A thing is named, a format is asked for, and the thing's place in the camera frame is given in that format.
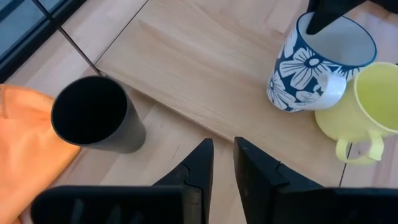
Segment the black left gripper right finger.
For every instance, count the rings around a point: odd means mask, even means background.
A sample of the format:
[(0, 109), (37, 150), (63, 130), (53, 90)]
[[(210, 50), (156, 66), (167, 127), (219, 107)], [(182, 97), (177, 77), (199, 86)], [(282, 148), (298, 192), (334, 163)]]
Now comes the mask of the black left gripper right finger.
[(319, 224), (322, 212), (305, 191), (322, 186), (243, 137), (234, 139), (234, 172), (247, 224)]

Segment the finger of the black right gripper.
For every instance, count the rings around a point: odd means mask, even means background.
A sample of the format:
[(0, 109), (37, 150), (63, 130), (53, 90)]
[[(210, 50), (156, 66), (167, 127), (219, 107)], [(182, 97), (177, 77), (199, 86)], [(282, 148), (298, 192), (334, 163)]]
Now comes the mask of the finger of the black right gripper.
[(398, 14), (398, 0), (370, 0), (390, 13)]
[(323, 28), (366, 0), (309, 0), (307, 12), (313, 16), (306, 34), (317, 34)]

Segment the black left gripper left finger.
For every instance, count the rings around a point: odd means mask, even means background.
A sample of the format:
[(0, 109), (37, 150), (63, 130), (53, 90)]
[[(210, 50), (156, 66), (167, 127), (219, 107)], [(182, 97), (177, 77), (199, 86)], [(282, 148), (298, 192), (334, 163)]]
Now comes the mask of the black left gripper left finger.
[(153, 217), (158, 224), (208, 224), (213, 185), (214, 145), (206, 138), (157, 187), (173, 187), (177, 194), (162, 200)]

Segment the blue white floral mug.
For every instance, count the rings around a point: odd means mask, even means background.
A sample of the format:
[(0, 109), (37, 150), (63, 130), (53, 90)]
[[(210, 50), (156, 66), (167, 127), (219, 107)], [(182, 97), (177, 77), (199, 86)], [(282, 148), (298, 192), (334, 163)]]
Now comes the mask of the blue white floral mug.
[(299, 17), (287, 37), (267, 84), (270, 101), (280, 110), (324, 110), (337, 104), (347, 82), (377, 55), (370, 33), (341, 16), (310, 35), (312, 12)]

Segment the yellow-green mug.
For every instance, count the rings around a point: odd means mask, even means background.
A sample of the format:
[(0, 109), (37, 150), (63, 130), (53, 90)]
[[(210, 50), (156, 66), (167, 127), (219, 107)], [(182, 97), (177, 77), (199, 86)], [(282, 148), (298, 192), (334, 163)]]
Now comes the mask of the yellow-green mug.
[[(382, 159), (383, 138), (398, 134), (398, 65), (375, 62), (347, 84), (336, 105), (315, 112), (323, 133), (336, 141), (339, 160), (367, 165)], [(346, 156), (349, 143), (370, 141), (369, 150), (356, 159)]]

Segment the black tall cup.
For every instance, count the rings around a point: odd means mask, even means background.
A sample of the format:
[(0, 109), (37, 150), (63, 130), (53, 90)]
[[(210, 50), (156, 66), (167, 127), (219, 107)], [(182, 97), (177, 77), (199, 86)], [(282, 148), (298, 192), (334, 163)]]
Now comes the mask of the black tall cup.
[(81, 147), (129, 154), (146, 140), (146, 129), (132, 100), (115, 80), (79, 78), (56, 97), (52, 127), (64, 141)]

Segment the orange cloth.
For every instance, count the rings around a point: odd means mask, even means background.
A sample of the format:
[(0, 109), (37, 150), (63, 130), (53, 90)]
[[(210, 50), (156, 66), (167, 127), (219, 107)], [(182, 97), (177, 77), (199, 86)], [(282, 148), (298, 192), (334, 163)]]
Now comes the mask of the orange cloth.
[(80, 151), (53, 130), (53, 103), (39, 91), (0, 84), (0, 224), (20, 224), (19, 215)]

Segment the black aluminium table frame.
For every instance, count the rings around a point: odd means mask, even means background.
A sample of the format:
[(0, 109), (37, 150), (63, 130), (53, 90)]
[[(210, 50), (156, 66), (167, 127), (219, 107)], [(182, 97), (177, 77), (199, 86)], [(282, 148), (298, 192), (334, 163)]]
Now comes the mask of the black aluminium table frame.
[(33, 0), (0, 0), (0, 83), (55, 31)]

